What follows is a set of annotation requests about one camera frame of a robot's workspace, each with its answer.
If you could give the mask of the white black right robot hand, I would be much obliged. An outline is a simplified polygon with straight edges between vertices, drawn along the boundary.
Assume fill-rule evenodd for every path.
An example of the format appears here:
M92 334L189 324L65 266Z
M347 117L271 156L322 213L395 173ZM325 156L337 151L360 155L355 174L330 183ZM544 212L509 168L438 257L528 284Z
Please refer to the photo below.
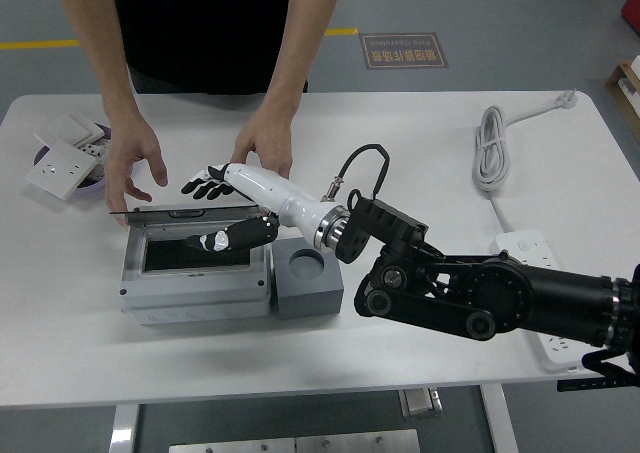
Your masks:
M296 227L316 249L327 250L326 234L335 203L321 202L279 174L243 163L209 166L196 173L181 189L194 199L232 189L257 206L278 216L286 227Z

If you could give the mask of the person's right hand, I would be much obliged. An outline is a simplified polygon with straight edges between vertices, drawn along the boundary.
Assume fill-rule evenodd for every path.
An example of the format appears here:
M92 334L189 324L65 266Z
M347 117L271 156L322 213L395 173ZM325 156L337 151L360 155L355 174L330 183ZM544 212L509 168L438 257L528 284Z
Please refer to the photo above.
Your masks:
M105 203L110 213L128 210L126 197L150 202L152 196L139 189L133 179L134 165L145 161L160 187L168 185L161 147L151 126L139 112L122 113L111 119L112 137L105 167Z

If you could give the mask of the person's left hand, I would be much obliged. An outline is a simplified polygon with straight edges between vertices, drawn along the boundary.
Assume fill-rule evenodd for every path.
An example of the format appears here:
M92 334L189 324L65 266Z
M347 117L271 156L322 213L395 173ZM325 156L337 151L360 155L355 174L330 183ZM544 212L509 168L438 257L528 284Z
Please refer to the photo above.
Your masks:
M291 111L262 105L238 134L231 163L245 163L255 153L262 168L288 178L293 165Z

